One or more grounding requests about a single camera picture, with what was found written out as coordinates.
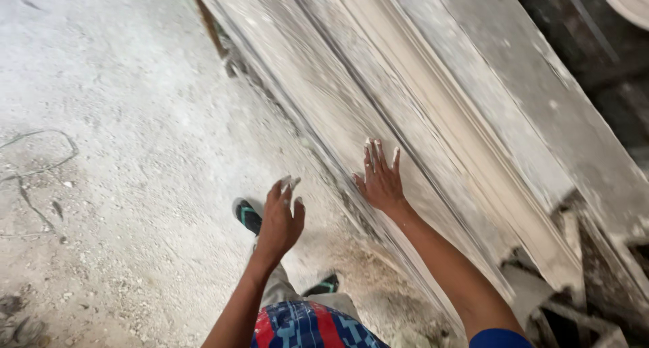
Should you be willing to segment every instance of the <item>long plaster cornice strip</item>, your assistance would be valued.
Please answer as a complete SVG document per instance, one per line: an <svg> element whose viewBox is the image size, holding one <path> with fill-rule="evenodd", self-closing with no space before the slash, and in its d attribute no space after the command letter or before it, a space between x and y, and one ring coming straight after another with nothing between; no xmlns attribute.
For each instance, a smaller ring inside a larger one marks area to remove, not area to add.
<svg viewBox="0 0 649 348"><path fill-rule="evenodd" d="M275 95L280 97L283 104L287 104L289 106L287 110L289 111L289 113L291 113L291 117L294 120L297 120L300 127L302 127L303 130L305 130L309 134L310 139L315 143L318 151L321 154L325 154L327 165L330 167L330 169L332 169L333 167L334 173L337 174L338 181L340 182L341 179L347 179L348 177L345 177L346 172L341 167L341 162L337 160L337 157L334 154L329 152L329 149L320 139L320 136L317 134L317 132L314 131L304 114L291 100L291 97L286 93L286 90L280 84L278 79L273 75L270 68L268 68L267 64L262 60L259 53L257 53L255 48L248 41L246 35L239 29L236 22L232 20L225 7L221 5L219 0L205 1L208 7L212 9L212 12L219 18L221 24L228 29L228 32L231 34L231 37L235 40L237 45L239 45L239 47L242 48L248 55L252 56L251 59L254 60L256 69L266 80L268 80L267 84L274 89ZM422 286L423 292L426 294L426 296L436 305L445 310L445 314L447 318L450 319L449 322L451 323L454 331L457 334L461 335L463 329L459 320L459 316L457 315L455 310L453 310L448 297L443 294L441 288L437 285L432 276L430 276L430 273L426 275L427 270L422 271L420 269L421 266L419 266L418 268L415 265L416 260L413 261L410 259L410 253L402 249L400 241L396 240L394 236L390 235L390 233L388 232L389 227L385 225L386 220L383 220L383 218L377 218L377 216L375 215L376 213L372 213L368 211L367 208L363 207L365 203L358 202L358 200L362 200L362 196L358 194L355 186L349 183L350 182L346 182L345 184L346 192L350 193L350 195L357 200L356 206L359 206L363 217L370 223L379 225L382 228L383 232L385 233L384 235L382 235L382 237L386 238L387 241L391 243L390 246L395 249L394 252L397 253L398 257L405 264L405 267L410 270L410 274L417 278L417 283Z"/></svg>
<svg viewBox="0 0 649 348"><path fill-rule="evenodd" d="M439 186L435 175L429 170L429 168L424 164L420 158L417 155L416 150L411 146L410 141L403 135L402 131L400 130L399 126L395 124L390 116L385 113L383 107L378 103L378 101L375 99L375 96L371 94L371 92L368 90L368 86L365 84L365 80L359 74L359 72L356 70L354 65L350 62L350 60L347 58L347 55L345 54L344 50L342 50L337 43L331 39L329 33L327 30L323 27L323 25L319 22L319 20L306 8L306 4L304 3L303 0L295 0L295 2L300 6L302 9L305 17L309 19L311 24L314 26L314 28L320 33L320 36L322 39L327 43L329 48L332 50L332 52L337 56L337 58L341 61L341 63L345 66L345 69L349 73L349 75L354 79L358 87L361 89L363 94L367 97L368 101L374 109L377 111L377 113L380 114L381 118L385 121L385 123L388 125L390 130L392 131L393 135L399 139L399 142L401 143L404 151L410 155L412 160L415 162L417 165L417 168L421 170L421 173L424 175L430 186L433 187L435 190L435 193L439 196L439 198L442 200L442 202L446 205L446 207L450 210L451 214L453 217L458 221L458 224L462 226L466 234L469 236L471 241L473 242L474 246L476 249L479 251L479 253L483 256L485 260L489 262L489 268L491 269L491 273L495 278L497 278L500 281L500 284L505 290L502 290L501 293L505 294L505 298L509 299L511 298L513 291L511 290L509 283L505 279L505 277L501 274L500 270L498 269L498 266L500 265L500 261L494 260L494 258L491 256L490 253L486 252L484 245L478 238L476 238L475 233L473 230L466 224L465 220L461 217L461 214L456 210L452 202L448 199L446 194L442 191L441 187Z"/></svg>
<svg viewBox="0 0 649 348"><path fill-rule="evenodd" d="M500 219L495 222L513 230L555 289L580 286L578 259L509 164L489 125L394 0L342 1L387 62L402 74L404 87L420 100L419 110L461 160L458 167L475 179L475 196Z"/></svg>

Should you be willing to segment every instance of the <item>plaster dust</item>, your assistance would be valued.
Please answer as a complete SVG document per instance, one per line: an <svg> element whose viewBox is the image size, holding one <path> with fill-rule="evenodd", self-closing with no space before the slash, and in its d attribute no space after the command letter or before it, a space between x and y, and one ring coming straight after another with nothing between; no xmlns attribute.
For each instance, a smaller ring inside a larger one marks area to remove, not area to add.
<svg viewBox="0 0 649 348"><path fill-rule="evenodd" d="M0 183L0 294L49 324L50 347L199 345L253 236L236 197L291 174L306 229L298 291L332 269L381 338L438 331L418 291L363 249L325 167L245 79L227 78L187 0L0 0L0 144L41 129L78 155ZM0 179L69 154L43 132L0 149Z"/></svg>

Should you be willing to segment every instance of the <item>blue and red patterned shirt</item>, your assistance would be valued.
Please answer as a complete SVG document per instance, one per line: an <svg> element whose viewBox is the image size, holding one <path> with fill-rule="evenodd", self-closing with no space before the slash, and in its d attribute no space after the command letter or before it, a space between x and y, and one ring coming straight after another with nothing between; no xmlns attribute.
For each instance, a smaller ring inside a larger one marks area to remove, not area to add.
<svg viewBox="0 0 649 348"><path fill-rule="evenodd" d="M352 317L312 301L283 301L257 316L250 348L389 348ZM532 348L522 336L506 329L476 334L470 348Z"/></svg>

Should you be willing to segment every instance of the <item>left hand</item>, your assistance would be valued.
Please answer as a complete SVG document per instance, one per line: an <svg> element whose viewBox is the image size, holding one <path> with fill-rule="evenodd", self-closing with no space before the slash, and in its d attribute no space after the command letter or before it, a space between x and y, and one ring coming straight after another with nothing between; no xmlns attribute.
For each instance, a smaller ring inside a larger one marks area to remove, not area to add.
<svg viewBox="0 0 649 348"><path fill-rule="evenodd" d="M282 193L282 180L277 181L266 196L262 229L255 253L259 253L277 264L295 245L304 229L304 204L298 197L293 204L295 215L291 215L291 186Z"/></svg>

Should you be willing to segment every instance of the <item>black shoe with teal trim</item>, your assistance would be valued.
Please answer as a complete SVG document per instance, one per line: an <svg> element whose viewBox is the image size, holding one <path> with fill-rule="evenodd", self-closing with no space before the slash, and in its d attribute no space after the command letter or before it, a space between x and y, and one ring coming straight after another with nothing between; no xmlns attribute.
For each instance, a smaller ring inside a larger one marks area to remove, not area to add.
<svg viewBox="0 0 649 348"><path fill-rule="evenodd" d="M246 229L259 235L259 231L262 229L262 217L257 214L249 202L245 199L235 201L234 215Z"/></svg>
<svg viewBox="0 0 649 348"><path fill-rule="evenodd" d="M339 285L338 276L334 273L324 280L321 280L319 284L311 287L307 292L304 292L302 296L308 297L310 295L331 294L332 292L338 291Z"/></svg>

